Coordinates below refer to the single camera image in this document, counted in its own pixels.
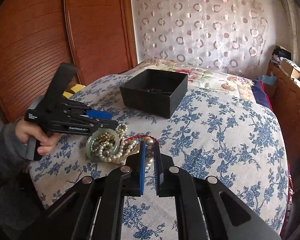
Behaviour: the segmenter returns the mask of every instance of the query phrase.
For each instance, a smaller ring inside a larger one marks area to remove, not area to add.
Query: floral blanket
[[[72,96],[105,110],[128,126],[127,137],[152,135],[161,152],[192,176],[217,176],[274,230],[280,232],[287,204],[287,158],[277,118],[268,109],[229,94],[188,85],[170,119],[126,108],[119,86],[131,76],[109,75]],[[117,166],[92,163],[87,137],[63,135],[54,151],[31,162],[30,175],[48,208],[83,176],[100,178]],[[145,174],[145,193],[126,197],[121,239],[177,239],[175,204],[158,198],[153,167]]]
[[[216,73],[204,68],[187,67],[171,60],[147,59],[125,72],[124,75],[135,76],[147,68],[187,73],[188,82],[194,86],[256,102],[251,90],[253,82],[250,79],[226,73]]]

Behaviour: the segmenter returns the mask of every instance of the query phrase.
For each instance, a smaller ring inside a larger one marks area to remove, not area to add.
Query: navy blue fabric
[[[254,86],[252,86],[251,89],[252,89],[252,93],[254,95],[254,98],[256,99],[257,104],[271,109],[271,107],[269,106],[267,97],[266,97],[266,93],[263,91],[259,80],[253,79],[252,81],[254,83]]]

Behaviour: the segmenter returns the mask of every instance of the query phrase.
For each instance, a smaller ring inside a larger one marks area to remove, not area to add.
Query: human hand
[[[61,135],[60,133],[53,133],[48,137],[39,125],[27,122],[24,119],[21,119],[16,125],[16,136],[22,143],[27,143],[29,136],[33,136],[40,141],[41,146],[38,147],[40,155],[48,155],[56,146]]]

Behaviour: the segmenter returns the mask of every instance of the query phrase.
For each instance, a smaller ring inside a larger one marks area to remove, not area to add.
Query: black box
[[[125,106],[170,118],[188,89],[188,75],[146,69],[120,86]]]

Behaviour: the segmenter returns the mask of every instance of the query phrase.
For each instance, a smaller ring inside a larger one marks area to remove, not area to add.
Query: red string bracelet
[[[137,139],[137,138],[144,138],[144,137],[150,137],[152,140],[155,140],[160,145],[160,142],[156,138],[154,138],[150,135],[136,135],[136,136],[132,136],[128,139],[124,139],[124,140],[125,141],[130,141],[130,140],[134,140],[134,139]]]

